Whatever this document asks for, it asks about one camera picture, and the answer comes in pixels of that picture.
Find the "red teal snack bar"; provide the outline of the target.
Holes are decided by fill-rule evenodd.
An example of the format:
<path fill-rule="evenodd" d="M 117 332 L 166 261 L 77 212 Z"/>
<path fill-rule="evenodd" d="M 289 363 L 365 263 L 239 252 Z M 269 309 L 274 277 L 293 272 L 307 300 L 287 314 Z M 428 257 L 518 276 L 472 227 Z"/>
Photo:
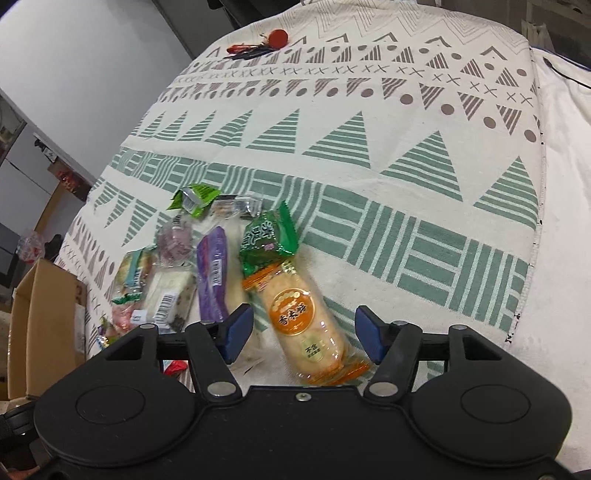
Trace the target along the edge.
<path fill-rule="evenodd" d="M 166 376 L 178 377 L 187 370 L 188 363 L 185 360 L 164 360 L 162 366 Z"/>

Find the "purple white bread packet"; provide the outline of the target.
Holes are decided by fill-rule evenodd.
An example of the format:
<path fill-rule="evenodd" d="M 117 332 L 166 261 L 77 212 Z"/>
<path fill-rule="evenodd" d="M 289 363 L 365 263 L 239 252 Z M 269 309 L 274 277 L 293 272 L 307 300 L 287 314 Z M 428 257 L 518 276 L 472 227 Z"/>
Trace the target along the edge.
<path fill-rule="evenodd" d="M 219 323 L 249 298 L 242 288 L 242 222 L 221 218 L 197 244 L 197 297 L 201 323 Z"/>

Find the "orange rice cracker packet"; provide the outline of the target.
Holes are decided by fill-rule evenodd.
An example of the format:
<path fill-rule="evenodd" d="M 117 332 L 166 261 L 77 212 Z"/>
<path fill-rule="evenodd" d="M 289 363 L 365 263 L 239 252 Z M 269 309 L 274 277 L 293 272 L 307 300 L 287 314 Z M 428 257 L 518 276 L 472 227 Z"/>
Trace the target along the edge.
<path fill-rule="evenodd" d="M 311 386 L 342 385 L 370 369 L 293 260 L 274 263 L 242 281 L 262 302 L 290 369 Z"/>

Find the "white cake clear packet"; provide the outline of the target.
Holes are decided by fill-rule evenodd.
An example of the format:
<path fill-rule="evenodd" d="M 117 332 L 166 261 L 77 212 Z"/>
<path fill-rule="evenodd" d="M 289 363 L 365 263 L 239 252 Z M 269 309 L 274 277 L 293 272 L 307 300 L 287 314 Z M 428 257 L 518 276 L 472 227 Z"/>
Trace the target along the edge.
<path fill-rule="evenodd" d="M 151 273 L 131 327 L 152 323 L 161 334 L 181 332 L 189 316 L 197 279 L 190 265 L 157 266 Z"/>

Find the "orange jelly packet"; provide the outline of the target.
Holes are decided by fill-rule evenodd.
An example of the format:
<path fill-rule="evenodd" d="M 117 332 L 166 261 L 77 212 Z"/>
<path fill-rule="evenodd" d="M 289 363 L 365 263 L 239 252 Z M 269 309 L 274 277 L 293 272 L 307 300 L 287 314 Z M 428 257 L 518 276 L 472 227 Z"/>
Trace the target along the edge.
<path fill-rule="evenodd" d="M 116 297 L 111 301 L 111 317 L 115 330 L 124 335 L 132 329 L 131 316 L 138 300 L 134 297 Z"/>

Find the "teal cookie packet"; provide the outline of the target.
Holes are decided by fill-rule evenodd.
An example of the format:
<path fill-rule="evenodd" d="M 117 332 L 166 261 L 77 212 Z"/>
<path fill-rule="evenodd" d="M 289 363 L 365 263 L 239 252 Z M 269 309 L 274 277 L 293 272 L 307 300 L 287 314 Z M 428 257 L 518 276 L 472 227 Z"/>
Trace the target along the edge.
<path fill-rule="evenodd" d="M 111 302 L 122 305 L 139 301 L 154 265 L 154 247 L 127 252 L 119 264 L 111 285 Z"/>

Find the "purple sweet clear packet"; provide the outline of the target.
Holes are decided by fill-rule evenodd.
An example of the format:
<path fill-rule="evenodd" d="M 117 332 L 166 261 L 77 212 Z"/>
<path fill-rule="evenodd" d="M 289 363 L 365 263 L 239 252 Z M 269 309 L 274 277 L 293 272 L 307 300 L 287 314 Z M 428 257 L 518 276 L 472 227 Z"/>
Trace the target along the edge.
<path fill-rule="evenodd" d="M 157 232 L 158 262 L 165 267 L 187 266 L 193 251 L 191 222 L 184 215 L 176 215 Z"/>

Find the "dark green snack packet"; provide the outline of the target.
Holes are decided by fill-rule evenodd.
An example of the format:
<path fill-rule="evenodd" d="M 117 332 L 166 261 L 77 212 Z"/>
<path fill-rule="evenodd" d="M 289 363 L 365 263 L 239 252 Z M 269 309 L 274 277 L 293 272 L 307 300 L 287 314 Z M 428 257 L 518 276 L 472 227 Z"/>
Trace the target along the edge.
<path fill-rule="evenodd" d="M 260 213 L 246 225 L 239 248 L 243 277 L 294 257 L 298 250 L 296 225 L 286 202 L 279 207 Z"/>

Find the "light green snack packet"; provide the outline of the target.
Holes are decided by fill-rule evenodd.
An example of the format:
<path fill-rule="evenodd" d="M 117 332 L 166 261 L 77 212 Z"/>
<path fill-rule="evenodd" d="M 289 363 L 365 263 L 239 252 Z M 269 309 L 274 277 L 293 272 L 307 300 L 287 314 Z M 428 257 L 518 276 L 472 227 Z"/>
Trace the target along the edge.
<path fill-rule="evenodd" d="M 204 183 L 190 184 L 177 190 L 168 210 L 183 210 L 193 218 L 201 217 L 221 191 Z"/>

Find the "open brown cardboard box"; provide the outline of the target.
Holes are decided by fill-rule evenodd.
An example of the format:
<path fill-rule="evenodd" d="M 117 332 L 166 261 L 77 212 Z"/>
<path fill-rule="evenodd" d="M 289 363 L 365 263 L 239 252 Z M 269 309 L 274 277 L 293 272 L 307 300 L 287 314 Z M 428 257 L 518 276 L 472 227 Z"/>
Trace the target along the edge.
<path fill-rule="evenodd" d="M 10 400 L 37 398 L 86 359 L 86 286 L 38 260 L 13 295 L 7 357 Z"/>

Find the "patterned cream green bed blanket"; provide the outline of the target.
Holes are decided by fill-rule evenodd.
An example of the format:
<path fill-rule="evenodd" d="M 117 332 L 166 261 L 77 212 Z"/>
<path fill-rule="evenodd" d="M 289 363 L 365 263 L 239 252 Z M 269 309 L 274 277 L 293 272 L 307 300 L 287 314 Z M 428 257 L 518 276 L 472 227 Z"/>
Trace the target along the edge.
<path fill-rule="evenodd" d="M 246 60 L 226 48 L 283 49 Z M 290 208 L 297 265 L 346 336 L 361 304 L 427 332 L 516 330 L 544 190 L 528 41 L 403 1 L 311 1 L 215 41 L 166 87 L 103 170 L 58 262 L 87 287 L 99 350 L 124 255 L 154 242 L 173 194 L 205 183 Z"/>

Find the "dark soy sauce bottle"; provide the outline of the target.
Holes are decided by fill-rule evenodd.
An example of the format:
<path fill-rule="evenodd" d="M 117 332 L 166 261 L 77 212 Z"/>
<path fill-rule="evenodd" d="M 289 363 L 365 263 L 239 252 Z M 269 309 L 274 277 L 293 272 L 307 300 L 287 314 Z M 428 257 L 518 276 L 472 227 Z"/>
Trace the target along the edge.
<path fill-rule="evenodd" d="M 56 178 L 60 184 L 77 199 L 82 202 L 87 200 L 88 194 L 91 190 L 91 185 L 88 184 L 77 173 L 68 169 L 59 169 L 55 173 Z"/>

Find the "red keychain bundle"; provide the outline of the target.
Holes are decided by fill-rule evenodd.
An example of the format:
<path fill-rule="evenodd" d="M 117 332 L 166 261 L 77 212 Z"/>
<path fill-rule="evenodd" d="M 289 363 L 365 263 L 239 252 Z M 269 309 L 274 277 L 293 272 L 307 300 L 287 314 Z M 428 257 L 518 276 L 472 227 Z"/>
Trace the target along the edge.
<path fill-rule="evenodd" d="M 226 59 L 246 60 L 274 53 L 287 46 L 290 36 L 286 30 L 274 29 L 259 44 L 235 44 L 226 48 Z"/>

